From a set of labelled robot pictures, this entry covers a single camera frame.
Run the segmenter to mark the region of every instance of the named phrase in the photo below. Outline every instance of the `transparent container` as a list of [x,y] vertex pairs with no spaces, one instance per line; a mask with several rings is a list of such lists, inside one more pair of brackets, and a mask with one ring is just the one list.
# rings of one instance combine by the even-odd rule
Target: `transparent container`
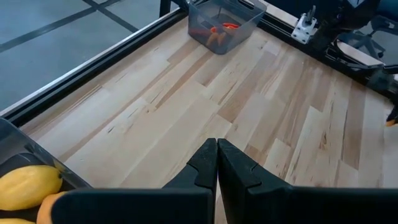
[[189,4],[188,33],[216,54],[225,54],[246,40],[266,5],[259,0],[210,0]]
[[[77,188],[91,188],[87,182],[51,156],[17,127],[0,118],[0,177],[16,168],[29,165],[56,167],[63,178],[60,192]],[[22,218],[36,222],[38,211],[39,206],[11,212],[0,210],[0,218]]]

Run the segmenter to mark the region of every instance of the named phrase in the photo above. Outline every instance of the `yellow fruit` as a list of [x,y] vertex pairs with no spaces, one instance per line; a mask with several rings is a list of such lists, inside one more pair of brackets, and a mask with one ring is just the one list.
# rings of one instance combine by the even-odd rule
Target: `yellow fruit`
[[0,210],[32,208],[62,185],[59,171],[51,166],[26,166],[0,178]]
[[59,192],[47,196],[40,206],[39,212],[37,213],[36,224],[52,224],[51,220],[51,209],[55,201],[64,195],[66,192]]
[[0,224],[35,224],[20,218],[0,218]]

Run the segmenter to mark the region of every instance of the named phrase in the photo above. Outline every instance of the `orange fruit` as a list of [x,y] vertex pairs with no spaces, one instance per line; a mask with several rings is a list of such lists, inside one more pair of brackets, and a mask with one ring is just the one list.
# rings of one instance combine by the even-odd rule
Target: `orange fruit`
[[47,196],[40,206],[39,212],[37,213],[36,224],[52,224],[51,209],[55,201],[64,195],[66,192],[59,192]]

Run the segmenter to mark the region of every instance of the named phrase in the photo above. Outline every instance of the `light wood surface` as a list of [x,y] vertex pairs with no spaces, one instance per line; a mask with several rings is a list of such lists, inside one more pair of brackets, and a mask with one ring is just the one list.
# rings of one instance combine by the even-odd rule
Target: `light wood surface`
[[[161,187],[206,138],[294,185],[397,187],[389,109],[260,29],[215,55],[184,19],[22,130],[94,187]],[[216,207],[225,223],[220,191]]]

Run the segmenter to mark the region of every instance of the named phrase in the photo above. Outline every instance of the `wood grain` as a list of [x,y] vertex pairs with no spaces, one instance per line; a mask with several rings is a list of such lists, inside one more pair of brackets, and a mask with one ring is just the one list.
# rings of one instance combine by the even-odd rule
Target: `wood grain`
[[[186,26],[22,130],[94,187],[161,187],[206,138],[230,140],[291,184],[398,186],[398,131],[383,126],[382,97],[259,29],[214,55]],[[216,207],[224,223],[221,197]]]

